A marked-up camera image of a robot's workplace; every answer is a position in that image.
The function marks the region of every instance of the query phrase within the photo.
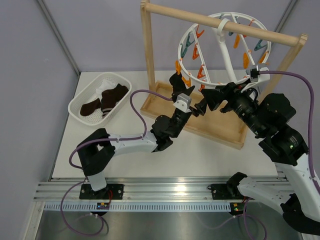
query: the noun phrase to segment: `white cloth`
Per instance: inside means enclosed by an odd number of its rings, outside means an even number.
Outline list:
[[[100,87],[98,87],[95,92],[98,96],[98,98],[100,99],[100,101],[102,101],[102,92],[105,91],[105,90],[110,90],[110,89],[114,89],[115,87],[117,86],[116,83],[113,83],[111,81],[108,81],[106,79],[104,79],[102,81],[102,84]]]

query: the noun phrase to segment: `wooden frame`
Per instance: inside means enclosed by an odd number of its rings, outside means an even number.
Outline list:
[[[150,3],[150,0],[142,0],[140,10],[149,89],[170,97],[172,92],[171,86],[162,82],[156,83],[151,13],[185,20],[212,28],[218,28],[222,20],[193,12],[152,4]],[[291,36],[257,27],[237,24],[231,21],[228,21],[224,25],[223,30],[291,47],[278,66],[278,71],[286,71],[288,69],[308,39],[308,35],[306,34]],[[282,75],[274,75],[272,77],[262,94],[259,96],[259,101],[262,101],[266,95],[272,93],[281,77]],[[201,95],[192,93],[191,98],[196,100],[193,102],[197,103],[201,99]],[[171,102],[161,101],[159,98],[149,95],[141,108],[141,113],[148,117],[156,118],[159,115],[171,116],[173,109],[174,107]],[[220,113],[220,111],[207,111],[204,117],[191,117],[185,126],[185,130],[230,147],[241,149],[245,142],[247,127],[241,120],[239,120],[236,114],[224,114]]]

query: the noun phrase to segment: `clothespin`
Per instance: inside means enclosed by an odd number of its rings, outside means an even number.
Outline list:
[[[193,55],[192,55],[192,59],[193,59],[193,60],[195,60],[197,57],[200,56],[200,54],[197,53],[197,50],[198,50],[197,45],[198,45],[198,43],[196,43],[196,44],[194,45],[194,48],[193,48]]]
[[[235,18],[235,20],[237,20],[237,19],[238,19],[238,16],[235,16],[234,18]],[[240,23],[240,22],[238,22],[238,23]],[[229,32],[229,36],[232,36],[232,34],[234,34],[234,33],[230,31],[230,32]]]
[[[198,32],[198,30],[199,30],[199,24],[198,24],[198,26],[196,27],[195,34],[196,34],[196,37],[197,37],[197,38],[200,38],[200,36],[205,32],[205,30],[203,29],[202,32]]]
[[[248,26],[251,26],[251,24],[254,22],[255,20],[254,19],[252,19],[251,21],[250,21],[250,23],[249,23],[249,25]]]
[[[190,88],[191,87],[191,78],[189,77],[189,80],[186,80],[184,76],[182,76],[182,81],[184,82],[184,84]]]
[[[199,92],[201,92],[202,89],[205,88],[205,85],[201,84],[200,88],[198,89]]]
[[[245,52],[243,54],[243,68],[247,69],[249,67],[249,63],[250,63],[250,60],[249,60],[248,54]]]
[[[233,48],[236,49],[239,46],[239,43],[240,43],[240,35],[237,34],[236,37],[235,37]]]
[[[186,53],[187,53],[187,51],[188,51],[188,48],[187,47],[184,48],[184,45],[182,43],[180,43],[180,45],[181,45],[180,55],[181,55],[182,58],[184,58]]]
[[[265,53],[263,54],[263,56],[259,60],[259,64],[262,64],[262,62],[265,60],[267,53],[269,53],[269,51],[265,51]]]
[[[181,74],[181,66],[180,66],[180,63],[178,62],[178,60],[175,61],[175,71],[178,75]]]
[[[196,40],[193,40],[193,42],[190,42],[190,34],[191,32],[188,33],[188,37],[186,38],[185,41],[185,47],[188,48],[191,44],[193,44]]]
[[[204,70],[204,65],[202,64],[201,67],[200,67],[200,69],[199,69],[199,71],[198,71],[198,75],[196,76],[197,79],[200,79],[200,78],[203,78],[203,77],[206,76],[206,75],[204,75],[204,74],[202,73],[203,70]]]
[[[258,50],[260,50],[260,49],[262,49],[262,48],[264,48],[264,47],[267,46],[267,44],[261,46],[261,42],[262,42],[262,39],[260,39],[260,40],[258,41],[258,43],[255,45],[254,51],[258,51]]]

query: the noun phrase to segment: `wooden rod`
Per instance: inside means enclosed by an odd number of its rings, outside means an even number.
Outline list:
[[[154,47],[152,43],[152,29],[150,12],[146,11],[146,4],[149,0],[142,0],[140,4],[141,23],[144,42],[144,54],[146,63],[146,72],[148,76],[149,89],[156,91]]]
[[[305,43],[308,40],[308,35],[301,34],[299,36],[299,41],[295,46],[292,46],[289,51],[286,53],[284,58],[282,59],[280,65],[276,69],[277,71],[287,71],[290,67],[291,63],[295,60],[296,56],[299,54],[300,50],[304,47]],[[283,77],[283,75],[275,74],[271,76],[271,80],[267,84],[267,86],[264,88],[263,92],[258,98],[259,103],[262,102],[265,97],[272,93],[279,83],[280,79]]]
[[[161,6],[161,5],[157,5],[149,2],[146,2],[144,7],[145,7],[145,10],[150,13],[160,14],[160,15],[168,16],[175,19],[185,20],[188,22],[205,25],[212,28],[218,28],[219,24],[222,21],[218,18],[209,17],[209,16],[205,16],[205,15],[201,15],[193,12],[183,11],[183,10],[179,10],[171,7]],[[223,30],[229,31],[232,33],[247,35],[257,39],[271,41],[273,43],[287,45],[290,47],[294,47],[299,41],[299,38],[296,36],[290,36],[290,35],[274,32],[274,31],[268,31],[261,28],[243,25],[243,24],[239,24],[231,21],[228,21],[224,25]]]

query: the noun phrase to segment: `laundry basket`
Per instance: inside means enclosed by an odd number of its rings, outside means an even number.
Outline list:
[[[90,103],[98,98],[96,89],[102,85],[104,80],[108,80],[112,83],[126,86],[129,91],[104,118],[102,117],[102,111],[100,108],[96,109],[89,116],[82,116],[80,114],[82,105]],[[86,86],[72,99],[72,101],[68,105],[68,111],[70,115],[79,122],[87,126],[100,128],[105,126],[112,119],[112,117],[120,110],[120,108],[126,103],[126,101],[129,99],[131,90],[132,85],[127,79],[113,72],[104,72],[97,76],[92,82],[89,83],[88,86]]]

